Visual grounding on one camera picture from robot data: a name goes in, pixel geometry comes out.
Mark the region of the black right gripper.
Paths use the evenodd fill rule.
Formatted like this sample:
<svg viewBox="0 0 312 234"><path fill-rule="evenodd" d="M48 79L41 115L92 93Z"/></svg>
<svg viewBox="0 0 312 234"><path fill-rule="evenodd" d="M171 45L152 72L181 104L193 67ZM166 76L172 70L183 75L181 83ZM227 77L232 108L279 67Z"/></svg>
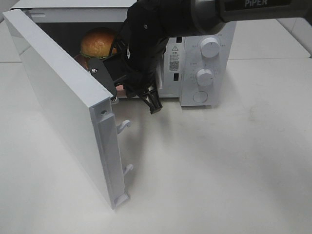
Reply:
<svg viewBox="0 0 312 234"><path fill-rule="evenodd" d="M156 86L156 68L162 60L162 42L130 43L115 41L111 46L111 77L115 87L123 85L126 97L139 97L150 114L162 109Z"/></svg>

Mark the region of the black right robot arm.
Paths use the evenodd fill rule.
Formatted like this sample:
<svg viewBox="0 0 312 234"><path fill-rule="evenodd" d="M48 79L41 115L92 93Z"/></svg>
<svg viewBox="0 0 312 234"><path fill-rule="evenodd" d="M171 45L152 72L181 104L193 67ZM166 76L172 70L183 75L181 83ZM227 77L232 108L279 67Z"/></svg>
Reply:
<svg viewBox="0 0 312 234"><path fill-rule="evenodd" d="M139 0L127 10L130 37L122 51L122 61L129 77L122 84L128 96L138 96L154 114L162 108L155 72L169 38L213 35L232 21L278 18L303 18L311 22L312 3L309 0Z"/></svg>

